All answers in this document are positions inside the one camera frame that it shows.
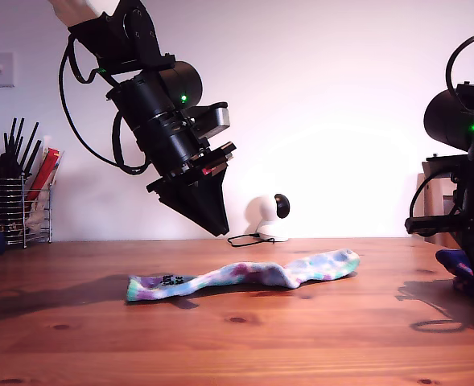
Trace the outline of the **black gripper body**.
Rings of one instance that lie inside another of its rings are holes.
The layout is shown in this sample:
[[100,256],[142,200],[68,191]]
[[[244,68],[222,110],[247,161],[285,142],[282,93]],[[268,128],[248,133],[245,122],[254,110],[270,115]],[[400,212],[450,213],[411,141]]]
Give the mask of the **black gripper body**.
[[229,126],[227,112],[140,113],[138,147],[159,174],[147,191],[158,194],[164,183],[197,185],[226,169],[236,146],[227,142],[212,150],[208,139]]

